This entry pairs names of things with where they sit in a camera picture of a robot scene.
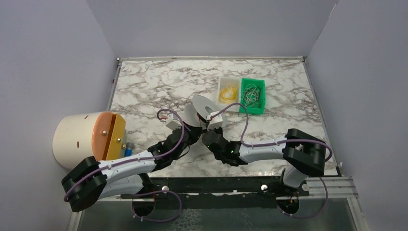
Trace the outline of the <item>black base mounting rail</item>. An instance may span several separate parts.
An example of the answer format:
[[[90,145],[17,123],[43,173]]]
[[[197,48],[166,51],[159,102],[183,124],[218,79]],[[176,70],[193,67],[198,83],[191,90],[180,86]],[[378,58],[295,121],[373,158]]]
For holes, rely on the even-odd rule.
[[[156,209],[178,208],[175,196],[163,191],[168,188],[178,194],[183,208],[222,209],[222,208],[272,208],[278,206],[277,198],[282,200],[309,196],[302,187],[291,189],[283,185],[278,176],[255,177],[152,177],[143,184],[142,193],[154,195],[141,196],[140,193],[123,192],[120,199],[130,199],[136,207],[154,206]]]

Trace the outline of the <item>green plastic bin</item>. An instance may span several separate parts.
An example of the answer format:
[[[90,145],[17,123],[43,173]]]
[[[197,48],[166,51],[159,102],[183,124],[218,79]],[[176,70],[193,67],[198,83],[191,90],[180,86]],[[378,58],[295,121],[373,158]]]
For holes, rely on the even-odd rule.
[[[266,104],[265,81],[251,78],[241,80],[241,104],[249,114],[262,115]]]

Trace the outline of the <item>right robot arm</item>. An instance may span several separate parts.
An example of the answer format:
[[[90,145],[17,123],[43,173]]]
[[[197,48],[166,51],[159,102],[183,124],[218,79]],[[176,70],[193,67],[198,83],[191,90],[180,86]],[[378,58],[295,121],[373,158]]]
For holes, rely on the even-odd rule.
[[[308,177],[324,176],[329,148],[324,141],[295,128],[283,137],[251,144],[228,141],[221,130],[214,129],[204,133],[202,142],[216,160],[234,167],[261,160],[286,160],[290,167],[283,171],[280,182],[292,189],[298,189]]]

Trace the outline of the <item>cream cylinder winding machine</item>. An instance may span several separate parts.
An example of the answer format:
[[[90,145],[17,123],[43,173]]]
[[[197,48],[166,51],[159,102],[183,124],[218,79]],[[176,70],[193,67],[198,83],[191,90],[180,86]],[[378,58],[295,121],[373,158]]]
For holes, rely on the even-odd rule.
[[[63,118],[54,133],[52,151],[60,165],[73,169],[90,156],[97,161],[122,158],[126,143],[125,119],[103,111]]]

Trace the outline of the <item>white plastic bin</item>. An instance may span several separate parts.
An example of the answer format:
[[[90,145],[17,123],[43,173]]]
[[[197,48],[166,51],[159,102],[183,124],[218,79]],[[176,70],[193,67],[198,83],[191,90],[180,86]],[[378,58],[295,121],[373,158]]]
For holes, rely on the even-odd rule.
[[[219,77],[216,104],[221,108],[241,102],[241,78]]]

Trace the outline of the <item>white perforated cable spool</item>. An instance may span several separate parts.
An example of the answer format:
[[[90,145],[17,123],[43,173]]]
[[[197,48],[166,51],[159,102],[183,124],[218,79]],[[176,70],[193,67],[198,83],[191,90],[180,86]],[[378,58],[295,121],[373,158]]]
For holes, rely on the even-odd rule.
[[[212,102],[207,97],[201,95],[193,96],[191,103],[186,105],[184,108],[184,116],[183,121],[186,125],[192,127],[200,127],[202,131],[207,129],[207,116],[208,115],[215,115],[216,113],[220,112],[221,109],[218,105]],[[227,125],[226,117],[222,115],[223,118],[223,127]]]

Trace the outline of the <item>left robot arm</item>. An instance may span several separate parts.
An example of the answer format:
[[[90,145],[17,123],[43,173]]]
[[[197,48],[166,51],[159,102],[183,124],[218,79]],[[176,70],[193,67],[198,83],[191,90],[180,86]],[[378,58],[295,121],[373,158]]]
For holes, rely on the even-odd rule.
[[[166,168],[195,144],[203,130],[186,125],[177,128],[147,150],[116,160],[96,160],[90,156],[77,164],[63,179],[64,201],[79,212],[99,199],[121,194],[137,194],[147,186],[148,173]]]

